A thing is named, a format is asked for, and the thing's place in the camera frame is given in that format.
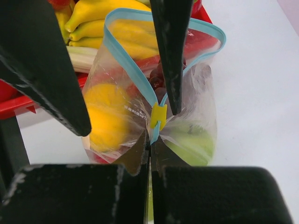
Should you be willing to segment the green pear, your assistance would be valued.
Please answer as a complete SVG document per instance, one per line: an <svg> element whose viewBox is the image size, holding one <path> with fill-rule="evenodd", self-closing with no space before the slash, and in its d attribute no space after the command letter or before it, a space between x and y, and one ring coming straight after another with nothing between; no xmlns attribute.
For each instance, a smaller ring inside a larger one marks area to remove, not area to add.
<svg viewBox="0 0 299 224"><path fill-rule="evenodd" d="M206 166L211 161L215 144L207 130L196 125L182 125L164 136L164 143L191 166Z"/></svg>

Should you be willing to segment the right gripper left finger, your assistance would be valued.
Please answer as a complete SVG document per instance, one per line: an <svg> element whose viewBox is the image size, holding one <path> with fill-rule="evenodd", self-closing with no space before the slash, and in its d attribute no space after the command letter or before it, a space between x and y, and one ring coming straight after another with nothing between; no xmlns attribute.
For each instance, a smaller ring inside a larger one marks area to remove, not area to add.
<svg viewBox="0 0 299 224"><path fill-rule="evenodd" d="M3 224L145 224L148 133L112 164L38 164L13 178Z"/></svg>

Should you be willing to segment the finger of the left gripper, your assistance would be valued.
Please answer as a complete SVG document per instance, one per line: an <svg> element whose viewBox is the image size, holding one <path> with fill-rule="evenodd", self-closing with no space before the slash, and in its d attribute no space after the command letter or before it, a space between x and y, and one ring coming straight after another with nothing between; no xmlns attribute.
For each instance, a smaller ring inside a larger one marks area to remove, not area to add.
<svg viewBox="0 0 299 224"><path fill-rule="evenodd" d="M1 1L0 78L77 136L91 132L82 92L49 2Z"/></svg>
<svg viewBox="0 0 299 224"><path fill-rule="evenodd" d="M183 52L193 0L151 0L165 86L173 115L182 110Z"/></svg>

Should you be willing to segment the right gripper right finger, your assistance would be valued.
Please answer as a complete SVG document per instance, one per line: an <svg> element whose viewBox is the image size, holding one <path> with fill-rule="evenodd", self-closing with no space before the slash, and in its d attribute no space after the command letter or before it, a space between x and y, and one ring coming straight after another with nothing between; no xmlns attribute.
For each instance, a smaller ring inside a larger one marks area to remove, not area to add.
<svg viewBox="0 0 299 224"><path fill-rule="evenodd" d="M290 224L279 186L261 167L190 166L162 139L151 145L156 224Z"/></svg>

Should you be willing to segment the yellow lemon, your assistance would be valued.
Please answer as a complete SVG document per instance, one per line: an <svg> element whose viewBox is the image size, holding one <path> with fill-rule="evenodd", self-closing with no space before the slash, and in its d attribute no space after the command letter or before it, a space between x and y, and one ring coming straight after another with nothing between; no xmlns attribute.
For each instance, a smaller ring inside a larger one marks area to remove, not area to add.
<svg viewBox="0 0 299 224"><path fill-rule="evenodd" d="M127 92L114 84L97 84L84 94L91 121L91 148L96 152L115 151L129 133Z"/></svg>

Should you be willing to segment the clear zip top bag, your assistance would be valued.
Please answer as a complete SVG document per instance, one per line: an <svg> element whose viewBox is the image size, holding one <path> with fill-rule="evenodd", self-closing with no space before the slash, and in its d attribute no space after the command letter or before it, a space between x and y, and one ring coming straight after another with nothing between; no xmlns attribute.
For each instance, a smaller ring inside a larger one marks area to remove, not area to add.
<svg viewBox="0 0 299 224"><path fill-rule="evenodd" d="M105 19L103 43L83 87L83 96L88 89L97 84L114 84L123 88L130 97L125 106L128 110L129 133L119 149L106 152L93 150L89 135L84 137L82 142L90 162L113 163L135 145L143 132L148 133L148 141L152 145L158 139L164 142L164 136L169 135L171 129L182 125L202 127L213 137L215 144L217 125L213 77L209 62L225 45L225 33L214 24L190 19L188 29L211 35L219 42L217 48L204 51L189 65L183 66L182 110L181 113L173 115L167 93L159 103L148 81L151 71L158 64L152 69L142 71L110 32L109 26L119 19L153 22L150 12L128 8L116 9Z"/></svg>

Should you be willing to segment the red bell pepper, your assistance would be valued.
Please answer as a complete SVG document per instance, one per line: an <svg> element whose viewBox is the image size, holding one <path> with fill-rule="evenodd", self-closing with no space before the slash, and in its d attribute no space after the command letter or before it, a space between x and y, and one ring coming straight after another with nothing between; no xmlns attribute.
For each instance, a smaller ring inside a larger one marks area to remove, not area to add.
<svg viewBox="0 0 299 224"><path fill-rule="evenodd" d="M204 51L209 51L210 49L218 45L218 39L197 31L195 29L188 29L185 46L184 46L184 59L186 64L189 65L193 59L202 55ZM142 70L146 71L155 67L160 61L160 55L155 55L145 59L134 60L137 66Z"/></svg>

